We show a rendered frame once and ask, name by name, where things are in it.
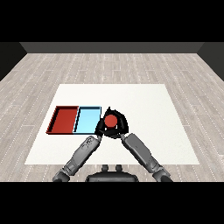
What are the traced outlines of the red can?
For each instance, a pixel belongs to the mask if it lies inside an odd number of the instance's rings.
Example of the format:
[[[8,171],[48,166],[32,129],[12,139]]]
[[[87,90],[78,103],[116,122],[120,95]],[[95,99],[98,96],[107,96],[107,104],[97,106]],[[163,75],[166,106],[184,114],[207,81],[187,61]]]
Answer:
[[[117,125],[117,118],[114,115],[107,115],[104,122],[108,128],[114,128]]]

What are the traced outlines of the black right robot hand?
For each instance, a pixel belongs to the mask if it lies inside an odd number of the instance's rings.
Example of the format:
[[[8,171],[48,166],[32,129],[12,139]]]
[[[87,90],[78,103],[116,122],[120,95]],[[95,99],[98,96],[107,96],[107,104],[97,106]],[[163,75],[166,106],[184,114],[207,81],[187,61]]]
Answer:
[[[114,115],[117,118],[117,125],[114,128],[107,128],[105,132],[106,137],[111,137],[114,139],[120,138],[121,135],[127,134],[129,132],[129,125],[125,115],[118,112],[117,110],[111,110],[110,115]]]

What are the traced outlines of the red shallow open box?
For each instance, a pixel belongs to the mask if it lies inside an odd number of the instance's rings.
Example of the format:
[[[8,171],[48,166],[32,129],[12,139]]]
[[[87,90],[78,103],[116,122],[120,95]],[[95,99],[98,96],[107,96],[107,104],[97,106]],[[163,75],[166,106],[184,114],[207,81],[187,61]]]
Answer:
[[[48,135],[72,135],[78,106],[57,106],[46,130]]]

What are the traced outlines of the light blue shallow open box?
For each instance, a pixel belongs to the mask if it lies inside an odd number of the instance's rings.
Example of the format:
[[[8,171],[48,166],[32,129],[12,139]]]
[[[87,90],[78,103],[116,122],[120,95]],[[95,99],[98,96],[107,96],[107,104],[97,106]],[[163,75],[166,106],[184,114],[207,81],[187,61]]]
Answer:
[[[75,135],[94,134],[101,113],[102,108],[100,106],[80,106],[75,118],[73,133]]]

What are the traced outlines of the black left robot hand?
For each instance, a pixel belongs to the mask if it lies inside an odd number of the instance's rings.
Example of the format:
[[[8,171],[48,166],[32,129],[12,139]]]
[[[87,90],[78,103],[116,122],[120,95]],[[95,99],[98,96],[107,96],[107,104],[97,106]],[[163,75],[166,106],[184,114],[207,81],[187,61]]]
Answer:
[[[103,118],[101,118],[101,119],[99,120],[99,122],[97,123],[97,125],[96,125],[96,128],[95,128],[94,133],[95,133],[98,137],[102,137],[102,136],[105,134],[105,132],[107,131],[106,124],[105,124],[105,118],[106,118],[106,116],[109,115],[109,112],[110,112],[110,111],[111,111],[111,109],[108,108],[108,109],[106,110],[106,112],[104,113]]]

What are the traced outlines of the dark grey robot body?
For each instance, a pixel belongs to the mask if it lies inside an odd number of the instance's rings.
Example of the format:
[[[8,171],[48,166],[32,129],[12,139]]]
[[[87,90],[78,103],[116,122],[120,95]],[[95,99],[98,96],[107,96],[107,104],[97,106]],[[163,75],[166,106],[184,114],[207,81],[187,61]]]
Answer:
[[[120,164],[115,166],[115,171],[109,171],[109,166],[104,164],[100,172],[88,175],[86,182],[138,182],[138,178],[124,172]]]

